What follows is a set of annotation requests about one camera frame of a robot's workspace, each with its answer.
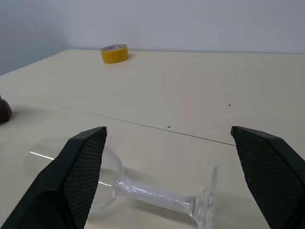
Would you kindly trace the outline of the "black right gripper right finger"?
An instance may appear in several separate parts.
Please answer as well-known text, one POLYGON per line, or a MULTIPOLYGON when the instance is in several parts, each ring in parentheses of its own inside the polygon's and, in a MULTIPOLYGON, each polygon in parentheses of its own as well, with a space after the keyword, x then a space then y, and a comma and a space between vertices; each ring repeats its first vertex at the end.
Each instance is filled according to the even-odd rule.
POLYGON ((305 161, 283 139, 233 126, 246 184, 272 229, 305 227, 305 161))

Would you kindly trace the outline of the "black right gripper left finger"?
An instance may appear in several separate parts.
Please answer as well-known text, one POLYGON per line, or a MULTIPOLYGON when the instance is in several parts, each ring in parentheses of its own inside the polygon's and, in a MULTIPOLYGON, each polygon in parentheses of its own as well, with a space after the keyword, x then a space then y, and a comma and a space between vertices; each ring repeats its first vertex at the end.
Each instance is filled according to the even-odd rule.
POLYGON ((98 186, 106 127, 70 138, 34 179, 3 229, 82 229, 98 186))

